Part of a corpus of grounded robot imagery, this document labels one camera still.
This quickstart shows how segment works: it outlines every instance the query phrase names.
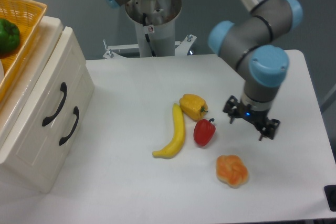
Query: white table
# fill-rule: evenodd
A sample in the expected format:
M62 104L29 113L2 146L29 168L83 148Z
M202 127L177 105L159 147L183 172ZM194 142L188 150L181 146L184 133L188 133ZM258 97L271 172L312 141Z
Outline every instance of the white table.
M48 195L0 184L4 223L228 223L336 217L323 187L336 166L302 53L290 68L270 118L274 140L222 112L244 81L215 55L88 61L95 83L86 117ZM186 141L173 159L151 152L173 135L172 105L185 93L203 97L215 136L205 148ZM216 158L236 154L250 172L232 189L215 175Z

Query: drawer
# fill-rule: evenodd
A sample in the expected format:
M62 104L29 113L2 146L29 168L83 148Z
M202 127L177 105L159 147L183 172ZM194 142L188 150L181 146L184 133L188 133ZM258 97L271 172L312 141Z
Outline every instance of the drawer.
M43 192L54 184L93 92L85 64L74 32L66 27L0 149L0 169L19 177L18 184ZM60 146L67 132L71 137Z

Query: yellow basket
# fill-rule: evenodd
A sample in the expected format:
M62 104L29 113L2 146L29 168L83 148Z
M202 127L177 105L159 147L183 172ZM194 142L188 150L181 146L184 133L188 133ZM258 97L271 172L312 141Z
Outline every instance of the yellow basket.
M0 55L5 72L0 83L0 103L24 68L25 58L46 10L47 5L32 0L0 0L0 18L14 23L20 30L19 46L10 53Z

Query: gray wall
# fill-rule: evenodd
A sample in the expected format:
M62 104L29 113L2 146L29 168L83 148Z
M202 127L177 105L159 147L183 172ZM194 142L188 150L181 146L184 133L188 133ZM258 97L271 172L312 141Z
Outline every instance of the gray wall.
M102 40L108 45L136 44L134 27L123 8L110 9L104 0L36 0L48 5L47 15L58 17L74 29L87 59L100 59ZM212 53L207 46L210 30L222 20L240 23L249 17L239 0L182 0L176 21L176 40L195 34L197 54ZM308 64L319 101L336 83L335 0L299 0L303 23L275 41L283 49L301 50ZM336 103L323 115L333 149L336 151Z

